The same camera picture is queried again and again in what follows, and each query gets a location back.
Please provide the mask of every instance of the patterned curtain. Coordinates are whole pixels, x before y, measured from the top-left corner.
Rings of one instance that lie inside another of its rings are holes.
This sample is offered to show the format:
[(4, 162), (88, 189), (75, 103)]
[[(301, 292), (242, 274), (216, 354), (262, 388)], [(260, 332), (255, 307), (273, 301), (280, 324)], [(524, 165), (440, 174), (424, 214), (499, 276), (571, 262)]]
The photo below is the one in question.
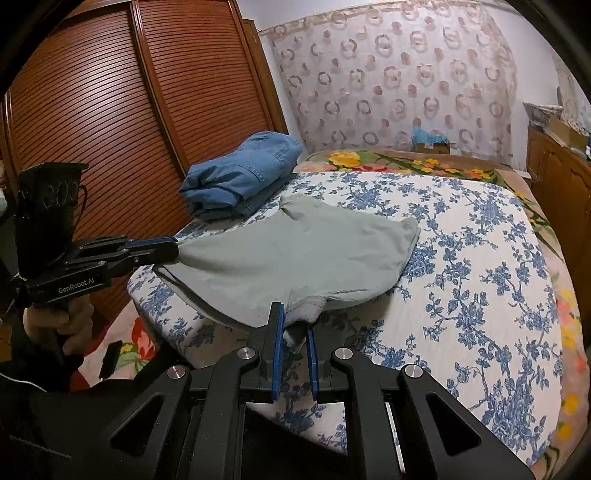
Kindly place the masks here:
[(510, 162), (516, 67), (477, 2), (406, 1), (267, 30), (308, 151), (412, 150), (414, 127)]

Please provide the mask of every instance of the wooden wardrobe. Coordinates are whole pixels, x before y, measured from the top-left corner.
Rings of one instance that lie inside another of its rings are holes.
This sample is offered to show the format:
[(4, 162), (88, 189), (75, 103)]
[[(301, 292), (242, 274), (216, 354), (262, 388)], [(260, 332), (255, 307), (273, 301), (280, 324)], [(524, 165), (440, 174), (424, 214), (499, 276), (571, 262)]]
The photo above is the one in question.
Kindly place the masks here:
[(577, 296), (585, 346), (591, 345), (591, 163), (529, 128), (531, 191), (558, 237)]
[[(191, 220), (177, 191), (192, 164), (258, 131), (287, 133), (253, 35), (235, 0), (85, 2), (2, 100), (11, 190), (34, 164), (88, 163), (76, 238), (176, 233)], [(107, 321), (129, 300), (126, 281), (92, 296)]]

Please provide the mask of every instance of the bed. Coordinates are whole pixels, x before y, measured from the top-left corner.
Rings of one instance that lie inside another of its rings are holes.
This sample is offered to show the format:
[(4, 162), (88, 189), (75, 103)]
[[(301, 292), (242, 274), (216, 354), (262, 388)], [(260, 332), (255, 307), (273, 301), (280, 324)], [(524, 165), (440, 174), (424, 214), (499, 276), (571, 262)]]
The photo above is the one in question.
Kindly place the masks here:
[[(269, 217), (279, 195), (292, 193), (393, 219), (415, 216), (423, 231), (398, 285), (322, 321), (376, 363), (428, 368), (537, 478), (548, 478), (586, 427), (589, 372), (577, 304), (558, 242), (529, 188), (514, 171), (491, 165), (448, 155), (322, 152), (246, 223)], [(177, 237), (240, 225), (195, 220)], [(196, 314), (149, 267), (131, 277), (128, 290), (151, 336), (196, 367), (245, 342), (244, 333)], [(154, 346), (142, 322), (120, 328), (127, 331), (118, 338), (131, 341), (118, 375), (133, 376)], [(289, 352), (284, 365), (279, 402), (251, 407), (346, 451), (343, 408), (311, 400), (305, 349)]]

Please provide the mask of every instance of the hand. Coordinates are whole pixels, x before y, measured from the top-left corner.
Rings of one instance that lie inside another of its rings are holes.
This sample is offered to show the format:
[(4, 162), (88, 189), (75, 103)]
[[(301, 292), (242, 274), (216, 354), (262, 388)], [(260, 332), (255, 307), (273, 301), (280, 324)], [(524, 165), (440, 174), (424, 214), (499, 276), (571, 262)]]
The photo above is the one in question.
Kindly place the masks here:
[(31, 342), (41, 347), (50, 345), (50, 330), (60, 335), (70, 335), (64, 343), (64, 355), (84, 353), (92, 340), (92, 312), (90, 297), (85, 295), (70, 300), (68, 311), (57, 309), (25, 309), (22, 323)]

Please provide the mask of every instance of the gray t-shirt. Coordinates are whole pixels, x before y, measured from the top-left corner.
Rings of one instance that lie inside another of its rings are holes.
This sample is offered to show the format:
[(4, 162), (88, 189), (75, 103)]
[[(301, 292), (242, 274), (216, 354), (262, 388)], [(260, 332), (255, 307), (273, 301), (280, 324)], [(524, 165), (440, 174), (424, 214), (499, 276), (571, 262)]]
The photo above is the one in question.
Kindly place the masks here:
[(271, 217), (179, 243), (176, 262), (154, 271), (208, 318), (248, 332), (267, 324), (273, 301), (285, 324), (314, 322), (392, 288), (420, 229), (304, 195), (282, 197)]

